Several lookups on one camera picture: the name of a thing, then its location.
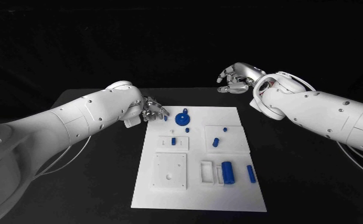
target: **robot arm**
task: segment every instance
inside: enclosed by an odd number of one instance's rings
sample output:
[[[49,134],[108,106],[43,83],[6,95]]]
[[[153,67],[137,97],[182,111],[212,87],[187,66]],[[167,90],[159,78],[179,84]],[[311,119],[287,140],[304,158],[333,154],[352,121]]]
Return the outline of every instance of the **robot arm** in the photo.
[[[241,93],[235,87],[241,85],[239,81],[246,79],[242,86],[254,87],[251,106],[259,112],[275,120],[282,120],[287,116],[300,127],[363,150],[363,104],[360,102],[316,91],[298,77],[285,72],[265,74],[262,70],[245,63],[236,63],[226,68],[218,82],[223,75],[228,77],[229,86],[221,87],[219,92]],[[293,77],[311,88],[311,91],[306,90]]]
[[[118,120],[125,127],[163,118],[169,112],[120,81],[62,106],[0,124],[0,219],[15,206],[49,158]]]

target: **blue plastic part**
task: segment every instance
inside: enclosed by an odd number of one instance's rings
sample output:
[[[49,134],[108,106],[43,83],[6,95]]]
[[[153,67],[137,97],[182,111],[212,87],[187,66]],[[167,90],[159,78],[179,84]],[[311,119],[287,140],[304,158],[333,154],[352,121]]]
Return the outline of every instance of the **blue plastic part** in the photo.
[[[186,126],[190,122],[190,116],[187,114],[187,109],[183,109],[183,113],[176,115],[176,124],[180,126]]]
[[[248,165],[248,175],[249,175],[251,183],[255,183],[255,174],[254,174],[252,165]]]
[[[233,169],[232,169],[231,162],[222,163],[222,175],[223,175],[225,184],[232,185],[235,183],[235,176],[233,176]]]
[[[219,138],[215,138],[213,147],[218,147],[218,143],[219,143]]]

